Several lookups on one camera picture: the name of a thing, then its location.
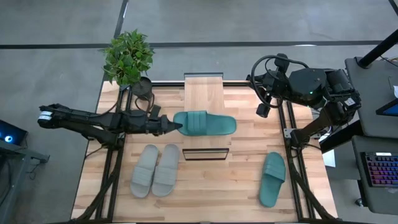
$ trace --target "rgb keyboard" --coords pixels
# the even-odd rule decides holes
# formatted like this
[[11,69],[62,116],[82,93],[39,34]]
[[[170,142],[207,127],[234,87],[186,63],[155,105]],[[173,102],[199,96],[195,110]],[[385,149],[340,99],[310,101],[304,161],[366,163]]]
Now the rgb keyboard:
[[366,152],[363,160],[372,187],[398,187],[398,154]]

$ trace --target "wooden table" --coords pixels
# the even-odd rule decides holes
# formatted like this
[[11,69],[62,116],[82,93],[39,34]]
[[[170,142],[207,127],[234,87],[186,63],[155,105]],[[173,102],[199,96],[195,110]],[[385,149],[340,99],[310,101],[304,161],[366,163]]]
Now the wooden table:
[[[114,105],[118,88],[115,83],[104,83],[97,113],[102,113]],[[124,147],[114,222],[297,221],[288,169],[275,207],[262,207],[257,199],[262,165],[267,154],[278,152],[286,159],[278,110],[271,110],[269,117],[264,119],[256,115],[260,101],[252,89],[224,87],[221,91],[224,114],[235,117],[238,124],[236,132],[224,139],[230,149],[227,159],[185,161],[181,152],[174,191],[166,197],[156,197],[150,193],[146,198],[139,199],[132,195],[129,186],[132,171],[143,148],[147,144],[155,144],[162,152],[166,144],[172,143],[182,149],[186,139],[178,131],[159,137],[151,134],[128,135]],[[176,112],[184,111],[184,99],[187,97],[184,87],[156,87],[153,92],[155,104],[162,107],[160,114],[166,114],[172,120]],[[219,97],[214,93],[209,91],[204,99],[211,101],[212,98]],[[310,109],[304,106],[294,105],[294,113],[299,128],[312,120]],[[287,113],[285,116],[287,124],[290,124]],[[99,143],[91,142],[87,153],[99,146]],[[106,150],[103,149],[86,159],[72,218],[83,213],[98,193],[105,157]],[[303,157],[312,192],[328,212],[337,217],[321,152],[308,147],[303,151]],[[109,194],[110,190],[105,198],[104,215]],[[302,192],[300,198],[303,211],[306,212]]]

